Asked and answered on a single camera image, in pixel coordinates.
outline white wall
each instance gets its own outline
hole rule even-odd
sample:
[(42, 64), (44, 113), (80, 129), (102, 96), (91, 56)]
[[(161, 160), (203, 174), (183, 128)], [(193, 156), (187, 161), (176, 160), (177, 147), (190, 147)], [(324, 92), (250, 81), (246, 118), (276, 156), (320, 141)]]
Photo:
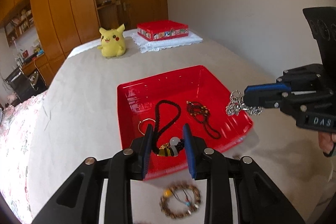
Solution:
[[(6, 78), (16, 67), (15, 59), (12, 50), (8, 47), (5, 30), (0, 29), (0, 73), (3, 78)], [(13, 93), (5, 83), (0, 79), (0, 103), (5, 107), (7, 95)]]
[(25, 50), (28, 50), (29, 56), (34, 53), (34, 47), (39, 44), (39, 37), (35, 27), (30, 28), (25, 31), (19, 38), (16, 40), (16, 47), (14, 44), (11, 45), (11, 50), (16, 56), (18, 52), (22, 53)]
[(336, 6), (336, 0), (168, 0), (170, 19), (189, 24), (274, 77), (321, 62), (302, 9), (328, 5)]

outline bed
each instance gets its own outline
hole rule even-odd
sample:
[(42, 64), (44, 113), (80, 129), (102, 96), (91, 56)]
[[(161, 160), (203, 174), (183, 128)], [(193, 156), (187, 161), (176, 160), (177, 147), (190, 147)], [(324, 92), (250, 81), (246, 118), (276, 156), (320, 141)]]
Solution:
[[(74, 49), (55, 76), (39, 112), (30, 146), (27, 197), (35, 216), (67, 177), (87, 157), (110, 158), (121, 150), (116, 89), (147, 76), (193, 65), (206, 66), (229, 90), (273, 82), (224, 46), (205, 37), (200, 44), (140, 53), (124, 33), (127, 52), (105, 59), (99, 40)], [(253, 117), (245, 141), (224, 154), (250, 155), (307, 220), (332, 174), (332, 164), (318, 148), (317, 135), (295, 127), (278, 110)], [(176, 180), (191, 181), (187, 170), (145, 182), (132, 182), (135, 222), (170, 223), (159, 208), (162, 189)], [(206, 183), (196, 182), (203, 197)], [(205, 206), (183, 223), (203, 223)]]
[(27, 190), (28, 159), (33, 132), (46, 91), (3, 112), (0, 125), (0, 192), (23, 224), (31, 223)]

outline red box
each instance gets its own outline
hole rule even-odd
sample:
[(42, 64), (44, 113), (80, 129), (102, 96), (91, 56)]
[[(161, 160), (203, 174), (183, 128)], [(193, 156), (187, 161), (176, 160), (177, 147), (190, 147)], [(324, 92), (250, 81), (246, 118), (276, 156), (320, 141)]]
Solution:
[[(252, 128), (250, 117), (241, 111), (238, 116), (226, 115), (229, 90), (204, 66), (189, 67), (154, 75), (117, 87), (118, 121), (122, 148), (130, 147), (133, 139), (142, 137), (138, 130), (139, 121), (155, 119), (155, 105), (162, 99), (177, 103), (181, 116), (165, 131), (157, 142), (158, 146), (169, 143), (170, 138), (182, 139), (182, 127), (188, 123), (194, 136), (205, 140), (208, 147), (224, 152), (242, 142)], [(209, 124), (221, 133), (221, 138), (213, 139), (186, 110), (186, 101), (198, 101), (210, 111)], [(160, 107), (160, 127), (166, 125), (176, 115), (175, 107), (163, 104)], [(146, 121), (142, 131), (146, 131)], [(177, 172), (187, 167), (185, 152), (177, 157), (158, 157), (151, 153), (146, 179), (153, 179)]]
[(137, 25), (138, 34), (148, 41), (187, 37), (188, 25), (171, 20), (146, 22)]

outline floral blanket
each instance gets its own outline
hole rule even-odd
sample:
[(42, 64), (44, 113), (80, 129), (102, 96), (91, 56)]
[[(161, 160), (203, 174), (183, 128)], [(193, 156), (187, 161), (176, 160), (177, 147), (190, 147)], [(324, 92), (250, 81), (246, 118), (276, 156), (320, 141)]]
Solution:
[(0, 125), (0, 192), (23, 224), (30, 224), (27, 191), (30, 144), (46, 91), (3, 111)]

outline yellow bead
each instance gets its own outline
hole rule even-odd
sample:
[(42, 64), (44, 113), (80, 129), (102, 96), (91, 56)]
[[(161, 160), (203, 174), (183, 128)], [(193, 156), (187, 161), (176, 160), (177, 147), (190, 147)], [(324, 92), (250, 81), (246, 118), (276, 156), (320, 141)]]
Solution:
[(163, 196), (165, 198), (169, 198), (171, 195), (172, 195), (172, 191), (170, 189), (166, 189), (164, 192), (163, 192)]

